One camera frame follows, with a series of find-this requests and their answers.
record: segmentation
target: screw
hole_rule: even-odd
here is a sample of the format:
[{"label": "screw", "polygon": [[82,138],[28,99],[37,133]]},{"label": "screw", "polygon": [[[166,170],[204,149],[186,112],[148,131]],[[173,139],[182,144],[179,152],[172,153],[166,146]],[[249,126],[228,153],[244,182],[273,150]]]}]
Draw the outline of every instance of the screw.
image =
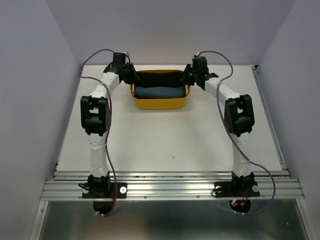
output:
[{"label": "screw", "polygon": [[122,186],[120,187],[120,193],[125,194],[127,192],[127,188]]},{"label": "screw", "polygon": [[257,192],[259,192],[259,187],[258,187],[257,185],[253,185],[253,186],[252,186],[252,190],[253,190],[255,193],[257,193]]}]

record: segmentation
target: black fabric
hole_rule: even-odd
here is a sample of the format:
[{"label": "black fabric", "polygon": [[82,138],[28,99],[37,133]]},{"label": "black fabric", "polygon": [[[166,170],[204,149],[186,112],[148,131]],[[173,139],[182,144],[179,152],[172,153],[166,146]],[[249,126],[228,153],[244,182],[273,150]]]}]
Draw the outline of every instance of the black fabric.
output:
[{"label": "black fabric", "polygon": [[137,72],[136,73],[141,79],[136,83],[138,87],[143,88],[155,88],[155,87],[169,87],[178,88],[182,87],[181,82],[182,72],[173,71],[167,73],[156,73],[156,72]]}]

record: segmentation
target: white wall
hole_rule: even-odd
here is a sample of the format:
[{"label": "white wall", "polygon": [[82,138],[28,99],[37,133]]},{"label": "white wall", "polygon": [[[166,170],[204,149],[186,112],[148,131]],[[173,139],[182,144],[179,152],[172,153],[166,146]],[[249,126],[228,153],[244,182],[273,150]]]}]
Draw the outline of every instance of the white wall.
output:
[{"label": "white wall", "polygon": [[290,173],[320,237],[320,1],[297,0],[258,67]]},{"label": "white wall", "polygon": [[29,239],[78,64],[44,0],[1,0],[0,29],[0,239]]},{"label": "white wall", "polygon": [[[203,50],[257,64],[294,0],[46,0],[77,60],[101,48],[136,64],[185,64]],[[105,64],[101,53],[91,63]],[[226,64],[221,57],[210,63]]]}]

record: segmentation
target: black mounting base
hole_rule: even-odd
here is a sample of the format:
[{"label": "black mounting base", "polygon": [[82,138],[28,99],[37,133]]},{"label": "black mounting base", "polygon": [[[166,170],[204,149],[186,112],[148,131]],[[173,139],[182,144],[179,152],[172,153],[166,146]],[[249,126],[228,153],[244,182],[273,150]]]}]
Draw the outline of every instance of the black mounting base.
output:
[{"label": "black mounting base", "polygon": [[212,194],[214,193],[216,198],[242,198],[247,193],[249,197],[260,196],[258,183],[253,173],[245,177],[238,177],[232,173],[231,181],[216,181],[214,186]]},{"label": "black mounting base", "polygon": [[215,197],[216,198],[237,198],[237,197],[243,197],[247,192],[249,192],[250,197],[259,197],[260,192],[253,191],[252,187],[254,185],[258,186],[258,183],[256,181],[253,182],[251,187],[248,187],[244,191],[239,191],[238,189],[234,189],[233,185],[229,181],[216,181],[214,183],[216,186],[215,189]]},{"label": "black mounting base", "polygon": [[[117,182],[117,199],[125,199],[127,198],[127,183],[126,182]],[[125,192],[121,193],[120,188],[125,187]],[[83,199],[111,199],[113,197],[113,192],[115,190],[115,183],[111,182],[110,183],[110,190],[108,191],[105,188],[98,188],[98,187],[93,187],[91,188],[88,193],[82,193],[82,198]]]}]

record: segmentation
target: metal bracket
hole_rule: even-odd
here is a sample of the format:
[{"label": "metal bracket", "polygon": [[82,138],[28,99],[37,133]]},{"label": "metal bracket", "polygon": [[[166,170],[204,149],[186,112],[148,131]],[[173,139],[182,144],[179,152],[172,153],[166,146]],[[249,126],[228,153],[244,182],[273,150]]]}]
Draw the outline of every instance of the metal bracket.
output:
[{"label": "metal bracket", "polygon": [[[125,199],[127,198],[127,183],[126,182],[117,182],[116,183],[117,187],[117,199]],[[96,188],[92,188],[90,190],[83,190],[82,191],[82,198],[83,199],[112,199],[113,195],[115,194],[115,183],[111,182],[110,183],[110,189],[104,189],[104,190],[99,190]]]}]

